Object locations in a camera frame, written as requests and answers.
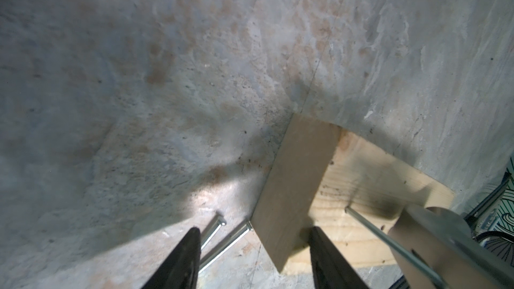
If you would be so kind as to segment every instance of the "wooden board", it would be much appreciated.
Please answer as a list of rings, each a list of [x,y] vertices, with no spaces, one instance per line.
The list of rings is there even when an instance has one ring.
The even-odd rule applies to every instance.
[[[252,216],[277,270],[311,272],[308,230],[323,229],[352,267],[393,264],[389,247],[344,213],[387,232],[406,203],[448,208],[453,192],[364,138],[295,114]]]

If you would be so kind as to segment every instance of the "plywood board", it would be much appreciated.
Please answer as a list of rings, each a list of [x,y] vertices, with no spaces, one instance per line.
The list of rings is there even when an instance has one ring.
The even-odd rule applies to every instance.
[[[352,267],[393,264],[389,248],[352,217],[387,232],[406,203],[449,207],[453,192],[356,134],[295,114],[252,217],[277,270],[311,272],[306,239],[323,229]]]

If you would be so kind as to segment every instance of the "metal rod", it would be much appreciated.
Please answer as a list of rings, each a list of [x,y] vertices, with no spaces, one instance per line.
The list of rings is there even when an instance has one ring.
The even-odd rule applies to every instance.
[[[226,238],[224,238],[214,249],[212,249],[205,257],[200,260],[200,270],[198,273],[204,271],[211,263],[219,258],[225,251],[232,247],[239,239],[241,239],[249,231],[252,231],[250,221],[242,221],[241,224],[235,228]]]
[[[416,267],[419,271],[421,271],[425,276],[427,276],[430,281],[437,287],[441,289],[448,288],[446,282],[441,278],[439,274],[437,274],[431,267],[427,266],[423,261],[418,259],[415,255],[407,251],[401,244],[393,240],[387,234],[383,233],[379,228],[373,225],[370,221],[368,221],[365,217],[358,214],[354,209],[347,206],[344,209],[344,212],[351,215],[355,220],[359,221],[363,224],[369,231],[375,234],[380,240],[384,241],[389,247],[395,250],[398,254],[404,257],[409,263],[411,263],[414,267]]]
[[[218,230],[223,226],[226,225],[227,221],[223,218],[222,215],[216,214],[214,219],[209,223],[207,228],[202,233],[202,238],[200,239],[201,249],[207,245],[209,241],[211,241],[212,237],[218,232]]]

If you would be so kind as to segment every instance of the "concrete floor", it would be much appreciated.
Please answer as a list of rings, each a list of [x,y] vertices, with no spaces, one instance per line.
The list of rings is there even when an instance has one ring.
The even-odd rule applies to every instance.
[[[139,288],[252,213],[293,112],[448,185],[514,147],[514,0],[0,0],[0,282]],[[359,270],[387,288],[396,267]],[[312,288],[248,234],[201,288]]]

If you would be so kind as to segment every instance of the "wooden block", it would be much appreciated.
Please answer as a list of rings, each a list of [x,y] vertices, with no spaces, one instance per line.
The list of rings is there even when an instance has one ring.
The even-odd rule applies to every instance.
[[[394,264],[389,247],[344,213],[349,204],[388,232],[406,203],[448,208],[453,192],[364,138],[295,114],[251,222],[277,270],[312,272],[313,225],[352,267]]]

